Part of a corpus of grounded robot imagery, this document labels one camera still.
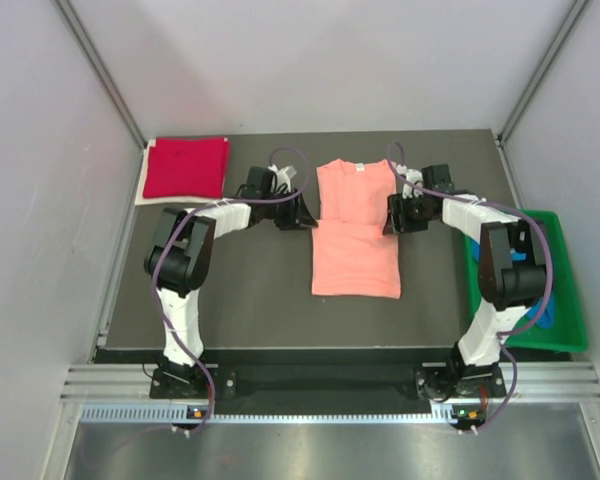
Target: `gray floor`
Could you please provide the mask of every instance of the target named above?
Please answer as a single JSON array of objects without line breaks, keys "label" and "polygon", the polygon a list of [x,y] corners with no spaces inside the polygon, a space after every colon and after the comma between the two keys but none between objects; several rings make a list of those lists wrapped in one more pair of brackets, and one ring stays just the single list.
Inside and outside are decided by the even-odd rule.
[{"label": "gray floor", "polygon": [[[477,437],[447,425],[210,425],[190,440],[134,439],[145,427],[81,424],[66,480],[600,480],[577,405],[510,406]],[[81,446],[99,468],[85,468]]]},{"label": "gray floor", "polygon": [[[230,137],[225,194],[266,165],[280,145],[294,146],[311,162],[307,205],[319,218],[315,167],[343,158],[375,162],[400,140],[407,163],[422,168],[448,163],[458,188],[513,205],[507,179],[487,130],[242,135]],[[279,166],[304,168],[283,152]],[[150,298],[143,258],[163,206],[136,209],[136,220],[107,340],[108,348],[159,348],[160,318]],[[400,237],[399,300],[311,295],[311,234],[279,232],[272,224],[233,233],[214,245],[200,297],[202,337],[210,347],[444,346],[468,325],[462,237],[442,224]]]}]

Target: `green bin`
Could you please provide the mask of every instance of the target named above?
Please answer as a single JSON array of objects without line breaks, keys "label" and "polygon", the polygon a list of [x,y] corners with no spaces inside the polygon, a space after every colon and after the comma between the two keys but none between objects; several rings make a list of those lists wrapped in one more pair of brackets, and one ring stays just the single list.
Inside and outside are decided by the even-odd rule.
[{"label": "green bin", "polygon": [[[511,347],[540,348],[559,352],[583,352],[587,349],[587,331],[584,326],[578,290],[573,278],[567,248],[562,235],[558,216],[553,212],[523,210],[533,219],[541,220],[547,228],[551,258],[553,259],[553,298],[556,306],[554,324],[551,328],[532,327],[528,331],[509,337],[506,345]],[[471,239],[465,237],[467,273],[469,275],[469,310],[473,319],[480,305],[478,288],[478,263],[471,255]],[[521,327],[529,318],[522,318],[516,327]]]}]

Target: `wall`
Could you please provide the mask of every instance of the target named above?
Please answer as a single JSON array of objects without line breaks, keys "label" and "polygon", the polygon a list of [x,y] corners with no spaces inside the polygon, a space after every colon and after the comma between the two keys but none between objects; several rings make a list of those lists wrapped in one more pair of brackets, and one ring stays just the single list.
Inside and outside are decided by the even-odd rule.
[{"label": "wall", "polygon": [[509,142],[526,204],[560,214],[600,376],[600,0]]},{"label": "wall", "polygon": [[137,152],[51,2],[0,2],[0,478],[40,471]]},{"label": "wall", "polygon": [[149,137],[498,131],[569,3],[73,0]]}]

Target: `red cloth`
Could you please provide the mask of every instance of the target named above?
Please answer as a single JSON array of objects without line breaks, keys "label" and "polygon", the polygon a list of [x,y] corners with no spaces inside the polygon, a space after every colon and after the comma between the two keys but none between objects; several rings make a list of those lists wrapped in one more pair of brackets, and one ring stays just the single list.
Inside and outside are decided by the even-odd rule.
[{"label": "red cloth", "polygon": [[157,138],[150,147],[144,198],[222,198],[229,162],[224,137],[199,140]]}]

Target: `pink cloth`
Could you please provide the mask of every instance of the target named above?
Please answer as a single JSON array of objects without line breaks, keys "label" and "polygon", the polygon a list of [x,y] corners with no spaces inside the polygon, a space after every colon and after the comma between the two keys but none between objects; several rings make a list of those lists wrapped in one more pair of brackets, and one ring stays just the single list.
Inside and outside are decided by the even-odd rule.
[{"label": "pink cloth", "polygon": [[319,167],[321,219],[313,229],[314,295],[400,298],[398,238],[382,235],[396,181],[386,160]]}]

